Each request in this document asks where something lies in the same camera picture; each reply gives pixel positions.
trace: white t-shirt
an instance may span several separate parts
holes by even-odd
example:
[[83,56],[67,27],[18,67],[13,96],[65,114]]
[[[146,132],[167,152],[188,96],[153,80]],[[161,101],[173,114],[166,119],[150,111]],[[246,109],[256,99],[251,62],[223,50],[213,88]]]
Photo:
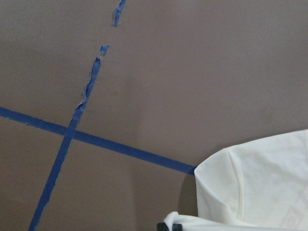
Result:
[[174,212],[165,219],[169,227],[308,231],[308,130],[222,149],[195,177],[199,218]]

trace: white cloth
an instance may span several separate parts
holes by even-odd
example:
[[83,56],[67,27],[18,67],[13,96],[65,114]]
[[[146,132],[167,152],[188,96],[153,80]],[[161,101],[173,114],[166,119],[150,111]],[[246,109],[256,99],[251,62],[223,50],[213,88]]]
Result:
[[199,217],[171,213],[170,231],[308,231],[308,130],[222,149],[195,177]]

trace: blue painter's tape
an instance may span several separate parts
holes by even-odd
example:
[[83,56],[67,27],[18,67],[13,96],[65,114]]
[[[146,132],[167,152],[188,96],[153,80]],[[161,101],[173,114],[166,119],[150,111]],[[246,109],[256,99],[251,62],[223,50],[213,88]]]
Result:
[[50,175],[47,179],[45,188],[43,190],[43,193],[39,199],[38,202],[38,206],[34,212],[33,218],[31,220],[30,226],[29,226],[29,231],[34,231],[38,224],[39,224],[39,220],[42,216],[42,213],[44,211],[44,208],[46,207],[47,203],[50,200],[50,196],[51,193],[53,191],[53,188],[56,184],[57,178],[59,176],[59,173],[61,171],[61,166],[64,162],[64,159],[67,155],[68,152],[68,148],[71,144],[71,141],[74,137],[75,131],[76,131],[76,127],[81,119],[81,116],[86,108],[89,96],[91,94],[92,88],[94,86],[95,83],[95,79],[98,75],[98,72],[100,70],[101,67],[101,60],[99,58],[96,58],[90,73],[90,80],[86,85],[86,88],[83,92],[83,96],[84,96],[84,100],[77,106],[73,118],[71,119],[69,126],[65,132],[62,144],[60,146],[58,155],[54,161],[54,164],[52,166]]
[[64,135],[66,131],[66,127],[61,125],[52,124],[44,120],[37,119],[19,112],[14,112],[3,107],[0,107],[0,116],[59,135]]
[[129,147],[120,143],[116,143],[113,141],[109,141],[97,136],[89,135],[87,133],[83,133],[80,131],[76,131],[74,139],[78,141],[82,141],[85,143],[93,144],[114,152],[122,153],[125,155],[129,155],[135,157],[137,159],[141,159],[144,161],[151,162],[153,164],[165,166],[180,172],[184,172],[190,175],[194,175],[193,171],[196,168],[195,166],[191,166],[176,160],[172,160],[163,156],[155,155],[153,153],[149,153],[140,149],[136,149],[133,147]]
[[103,46],[101,46],[100,52],[101,52],[101,54],[102,54],[103,56],[106,55],[107,50],[108,50],[109,47],[110,47],[109,45],[103,45]]
[[[52,124],[2,107],[0,107],[0,116],[59,135],[64,135],[66,131],[66,128],[63,126]],[[104,138],[93,136],[81,131],[75,132],[74,139],[191,175],[193,175],[193,171],[196,168],[176,160],[168,159],[163,156],[132,148],[117,142],[109,141]]]
[[120,19],[121,13],[124,9],[124,5],[125,5],[126,0],[121,0],[118,4],[118,6],[116,7],[116,9],[114,10],[114,21],[112,22],[112,26],[117,27],[117,23]]

